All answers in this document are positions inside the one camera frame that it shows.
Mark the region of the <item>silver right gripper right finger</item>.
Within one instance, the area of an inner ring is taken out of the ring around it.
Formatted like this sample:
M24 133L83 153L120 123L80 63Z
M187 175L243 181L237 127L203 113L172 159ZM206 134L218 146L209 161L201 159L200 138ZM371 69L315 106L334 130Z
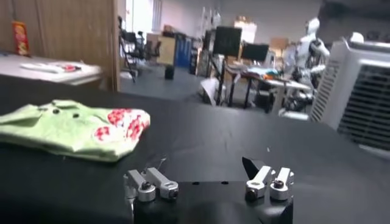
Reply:
M285 201L293 198L294 172L287 167L281 167L276 172L271 166L261 161L242 157L244 170L249 178L246 181L245 198L247 201L256 201L269 191L271 200Z

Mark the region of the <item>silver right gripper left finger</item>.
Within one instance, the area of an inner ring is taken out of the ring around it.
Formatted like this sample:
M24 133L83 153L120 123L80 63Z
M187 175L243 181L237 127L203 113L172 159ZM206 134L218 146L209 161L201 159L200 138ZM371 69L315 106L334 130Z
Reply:
M143 173L128 170L124 175L124 185L126 197L141 202L154 201L158 195L173 201L179 194L179 184L169 180L154 167L147 168Z

